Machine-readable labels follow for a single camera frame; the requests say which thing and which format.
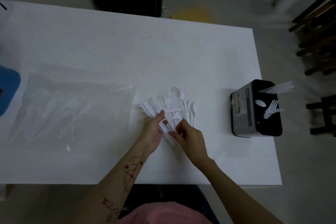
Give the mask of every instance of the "jeans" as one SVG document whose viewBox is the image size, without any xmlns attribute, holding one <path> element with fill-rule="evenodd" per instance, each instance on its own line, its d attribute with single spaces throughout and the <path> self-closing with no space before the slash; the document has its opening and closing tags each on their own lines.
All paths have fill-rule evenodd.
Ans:
<svg viewBox="0 0 336 224">
<path fill-rule="evenodd" d="M 129 192 L 119 218 L 121 219 L 143 204 L 170 201 L 198 211 L 213 224 L 219 224 L 207 199 L 197 185 L 162 185 L 161 197 L 156 185 L 135 184 Z"/>
</svg>

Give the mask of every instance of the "transparent plastic packaging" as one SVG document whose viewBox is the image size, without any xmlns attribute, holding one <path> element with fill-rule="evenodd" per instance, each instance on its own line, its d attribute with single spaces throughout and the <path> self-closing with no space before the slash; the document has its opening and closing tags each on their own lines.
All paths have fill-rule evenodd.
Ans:
<svg viewBox="0 0 336 224">
<path fill-rule="evenodd" d="M 44 70 L 56 76 L 57 67 L 51 68 Z M 65 71 L 74 74 L 66 68 L 60 76 L 64 81 L 30 73 L 6 146 L 76 153 L 118 150 L 127 135 L 134 86 L 65 81 Z"/>
</svg>

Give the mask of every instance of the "yellow object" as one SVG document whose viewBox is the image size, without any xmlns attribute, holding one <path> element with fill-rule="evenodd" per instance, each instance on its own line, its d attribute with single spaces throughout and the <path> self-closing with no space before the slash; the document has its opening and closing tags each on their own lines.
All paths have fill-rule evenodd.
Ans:
<svg viewBox="0 0 336 224">
<path fill-rule="evenodd" d="M 204 8 L 189 8 L 182 10 L 170 16 L 171 19 L 183 20 L 183 21 L 195 21 L 195 22 L 204 22 L 212 23 L 209 13 Z"/>
</svg>

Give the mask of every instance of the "red tattoo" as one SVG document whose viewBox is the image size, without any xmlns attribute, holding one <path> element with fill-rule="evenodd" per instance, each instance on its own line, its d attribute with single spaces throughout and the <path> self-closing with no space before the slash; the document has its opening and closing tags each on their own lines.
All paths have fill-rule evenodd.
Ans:
<svg viewBox="0 0 336 224">
<path fill-rule="evenodd" d="M 103 199 L 103 202 L 102 202 L 103 205 L 106 205 L 106 208 L 109 209 L 110 211 L 112 211 L 113 213 L 118 213 L 118 209 L 117 208 L 113 208 L 113 203 L 109 200 L 106 199 L 106 197 L 104 197 Z"/>
<path fill-rule="evenodd" d="M 134 179 L 134 173 L 135 173 L 138 165 L 140 164 L 142 166 L 142 164 L 144 163 L 141 158 L 142 158 L 142 155 L 145 152 L 146 147 L 147 146 L 145 146 L 144 149 L 142 150 L 141 156 L 139 156 L 139 157 L 132 156 L 132 158 L 125 165 L 125 169 L 127 169 L 127 171 L 125 172 L 124 186 L 125 186 L 125 191 L 127 191 L 127 192 L 129 192 L 129 190 L 132 187 L 131 180 Z"/>
</svg>

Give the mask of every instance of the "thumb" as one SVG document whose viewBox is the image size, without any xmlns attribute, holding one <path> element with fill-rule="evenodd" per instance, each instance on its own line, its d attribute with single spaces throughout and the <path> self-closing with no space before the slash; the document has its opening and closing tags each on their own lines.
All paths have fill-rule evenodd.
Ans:
<svg viewBox="0 0 336 224">
<path fill-rule="evenodd" d="M 168 133 L 172 137 L 174 137 L 176 139 L 176 141 L 178 141 L 178 143 L 182 146 L 182 148 L 184 148 L 184 145 L 185 145 L 186 142 L 185 142 L 184 138 L 179 135 L 178 132 L 176 132 L 176 131 L 170 131 Z"/>
<path fill-rule="evenodd" d="M 165 111 L 161 110 L 161 112 L 154 118 L 155 122 L 159 124 L 159 122 L 165 117 Z"/>
</svg>

